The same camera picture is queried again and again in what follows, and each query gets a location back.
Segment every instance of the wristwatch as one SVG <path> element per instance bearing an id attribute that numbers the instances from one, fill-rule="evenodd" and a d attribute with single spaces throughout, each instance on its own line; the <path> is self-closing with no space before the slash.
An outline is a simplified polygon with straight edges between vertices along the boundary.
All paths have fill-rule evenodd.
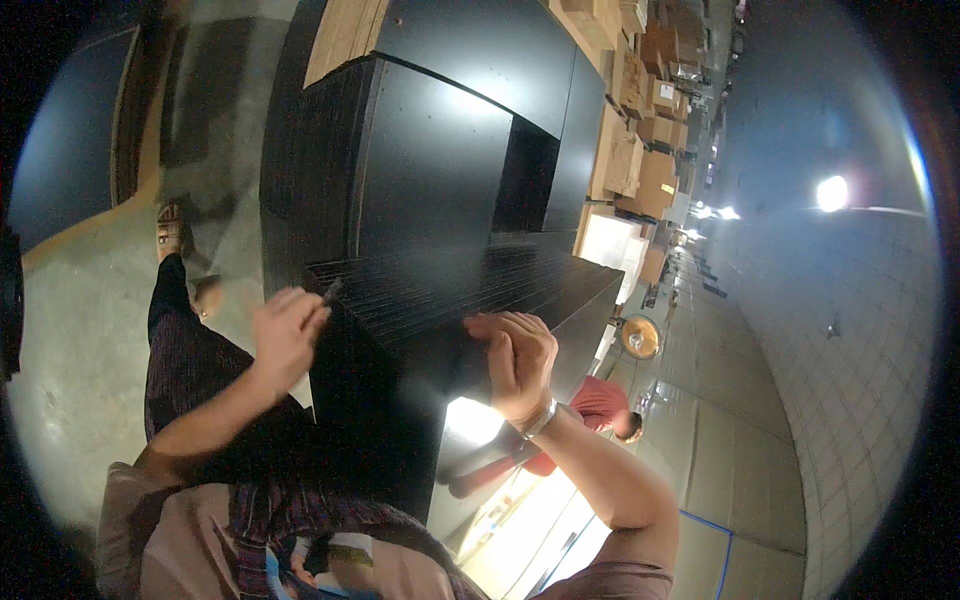
<path id="1" fill-rule="evenodd" d="M 540 413 L 540 416 L 537 417 L 537 420 L 530 423 L 523 431 L 520 432 L 520 435 L 523 436 L 524 440 L 530 440 L 535 435 L 539 434 L 543 430 L 543 427 L 546 427 L 546 424 L 554 418 L 557 414 L 557 400 L 550 398 L 550 403 L 547 404 L 546 409 Z"/>

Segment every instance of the right hand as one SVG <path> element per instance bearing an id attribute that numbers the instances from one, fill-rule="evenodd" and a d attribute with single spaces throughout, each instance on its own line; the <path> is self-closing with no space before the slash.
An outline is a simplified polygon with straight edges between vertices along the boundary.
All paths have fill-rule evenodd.
<path id="1" fill-rule="evenodd" d="M 314 344 L 329 316 L 316 294 L 299 287 L 277 292 L 253 313 L 251 375 L 277 396 L 289 392 L 313 364 Z"/>
<path id="2" fill-rule="evenodd" d="M 487 364 L 492 406 L 523 431 L 550 403 L 550 372 L 557 339 L 535 315 L 479 314 L 464 319 L 470 337 L 490 342 Z"/>

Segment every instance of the black panel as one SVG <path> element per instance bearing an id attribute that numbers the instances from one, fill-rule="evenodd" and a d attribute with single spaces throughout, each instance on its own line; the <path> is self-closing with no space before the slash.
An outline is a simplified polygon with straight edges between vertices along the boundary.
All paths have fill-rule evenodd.
<path id="1" fill-rule="evenodd" d="M 260 226 L 263 235 L 263 291 L 269 298 L 280 288 L 299 283 L 302 262 L 293 257 L 289 221 L 292 184 L 295 178 L 288 162 L 297 133 L 303 78 L 310 61 L 326 0 L 300 0 L 283 40 L 270 95 L 263 134 L 260 168 Z"/>
<path id="2" fill-rule="evenodd" d="M 559 252 L 573 253 L 577 241 L 576 229 L 541 231 L 539 233 L 494 233 L 490 236 L 491 246 L 505 246 L 517 243 L 537 244 Z"/>
<path id="3" fill-rule="evenodd" d="M 261 211 L 273 212 L 284 219 L 290 216 L 290 197 L 289 191 L 284 189 L 284 180 L 292 174 L 283 163 L 290 153 L 292 136 L 297 130 L 297 112 L 306 66 L 310 62 L 310 51 L 320 29 L 320 21 L 324 18 L 325 8 L 326 0 L 300 0 L 297 4 L 283 40 L 267 109 L 263 166 L 260 170 L 260 207 Z"/>
<path id="4" fill-rule="evenodd" d="M 604 90 L 603 80 L 577 48 L 564 134 L 560 138 L 560 155 L 544 229 L 576 229 L 580 225 L 580 213 L 587 198 L 600 135 Z"/>
<path id="5" fill-rule="evenodd" d="M 348 256 L 355 173 L 376 73 L 377 61 L 361 60 L 310 85 L 286 112 L 281 138 L 287 145 L 264 154 L 276 210 L 261 210 L 268 294 L 300 283 L 304 264 Z"/>
<path id="6" fill-rule="evenodd" d="M 372 256 L 485 245 L 513 116 L 412 69 L 378 64 L 351 248 Z"/>
<path id="7" fill-rule="evenodd" d="M 560 342 L 552 390 L 569 402 L 623 277 L 529 244 L 355 259 L 310 271 L 318 292 L 337 276 L 344 281 L 310 373 L 318 419 L 336 453 L 355 457 L 356 477 L 374 497 L 421 519 L 446 404 L 457 396 L 489 401 L 484 350 L 462 318 L 499 310 L 541 316 Z"/>
<path id="8" fill-rule="evenodd" d="M 559 151 L 560 140 L 523 117 L 514 117 L 493 214 L 494 231 L 543 228 Z"/>
<path id="9" fill-rule="evenodd" d="M 554 137 L 574 46 L 537 0 L 394 0 L 376 42 L 378 52 L 472 89 Z"/>

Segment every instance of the dark hair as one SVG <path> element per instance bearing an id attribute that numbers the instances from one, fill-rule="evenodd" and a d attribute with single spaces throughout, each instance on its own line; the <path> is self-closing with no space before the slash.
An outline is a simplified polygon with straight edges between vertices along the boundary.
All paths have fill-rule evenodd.
<path id="1" fill-rule="evenodd" d="M 640 436 L 643 435 L 643 417 L 641 417 L 637 411 L 630 413 L 630 426 L 632 429 L 629 436 L 621 437 L 614 433 L 614 436 L 624 444 L 636 442 L 640 439 Z"/>

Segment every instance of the man in red shirt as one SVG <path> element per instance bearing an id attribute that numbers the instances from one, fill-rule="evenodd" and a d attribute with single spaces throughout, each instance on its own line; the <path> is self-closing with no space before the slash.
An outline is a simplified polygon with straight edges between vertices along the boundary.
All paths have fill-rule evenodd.
<path id="1" fill-rule="evenodd" d="M 570 408 L 584 418 L 587 429 L 597 433 L 612 429 L 620 442 L 635 442 L 643 434 L 640 413 L 630 411 L 627 395 L 610 381 L 588 375 Z"/>
<path id="2" fill-rule="evenodd" d="M 622 443 L 635 442 L 643 434 L 643 418 L 640 413 L 632 412 L 623 390 L 610 381 L 588 375 L 569 406 L 558 404 L 571 413 L 587 429 L 602 433 L 613 430 L 613 435 Z M 487 485 L 503 473 L 523 466 L 535 475 L 545 477 L 553 472 L 557 465 L 546 453 L 529 442 L 525 442 L 509 424 L 504 424 L 490 446 L 500 448 L 509 456 L 500 458 L 466 474 L 458 475 L 449 481 L 450 493 L 457 498 L 466 498 L 476 490 Z"/>

